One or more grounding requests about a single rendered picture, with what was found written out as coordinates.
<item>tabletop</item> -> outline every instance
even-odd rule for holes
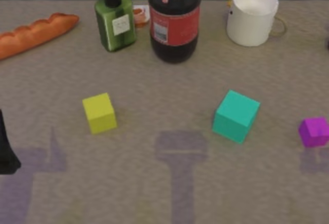
[[[1,32],[80,16],[70,33],[0,62],[22,162],[0,176],[0,223],[327,223],[329,148],[305,149],[298,126],[329,114],[328,1],[281,1],[287,34],[255,48],[228,39],[226,2],[204,1],[196,52],[179,65],[155,57],[148,28],[105,51],[94,3],[0,2]],[[242,145],[211,130],[229,89],[261,103]],[[118,127],[91,135],[82,100],[104,92]],[[164,159],[177,144],[202,150]]]

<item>purple cube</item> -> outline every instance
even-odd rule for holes
[[[305,147],[324,146],[329,141],[329,126],[325,117],[304,119],[298,131]]]

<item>green bottle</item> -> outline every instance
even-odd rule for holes
[[[131,0],[99,0],[95,12],[101,42],[107,51],[117,51],[136,41]]]

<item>orange sausage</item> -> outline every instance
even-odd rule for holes
[[[79,17],[54,13],[47,20],[37,20],[30,26],[19,26],[13,32],[0,34],[0,60],[22,53],[57,38],[78,23]]]

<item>white label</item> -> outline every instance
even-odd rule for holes
[[[120,35],[130,31],[129,15],[116,18],[112,21],[114,35]]]
[[[168,28],[154,23],[154,37],[162,42],[168,42]]]

